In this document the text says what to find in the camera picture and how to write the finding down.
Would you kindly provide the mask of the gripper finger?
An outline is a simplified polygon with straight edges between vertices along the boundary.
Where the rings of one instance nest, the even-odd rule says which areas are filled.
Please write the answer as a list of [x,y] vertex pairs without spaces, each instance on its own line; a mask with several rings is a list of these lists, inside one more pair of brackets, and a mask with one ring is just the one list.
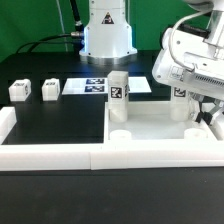
[[197,115],[196,122],[200,123],[201,121],[204,121],[207,125],[210,125],[212,118],[213,116],[210,113],[200,111]]

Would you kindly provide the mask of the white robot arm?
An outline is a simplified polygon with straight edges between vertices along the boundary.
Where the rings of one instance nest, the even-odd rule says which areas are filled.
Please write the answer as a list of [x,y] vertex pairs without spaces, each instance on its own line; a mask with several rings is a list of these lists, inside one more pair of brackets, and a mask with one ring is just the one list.
[[137,54],[147,39],[159,39],[153,78],[178,87],[201,102],[216,101],[210,112],[198,111],[195,119],[212,122],[224,111],[224,0],[183,0],[196,12],[173,26],[151,25],[145,15],[133,29],[124,18],[123,0],[90,0],[90,20],[84,28],[80,58],[87,62],[118,63]]

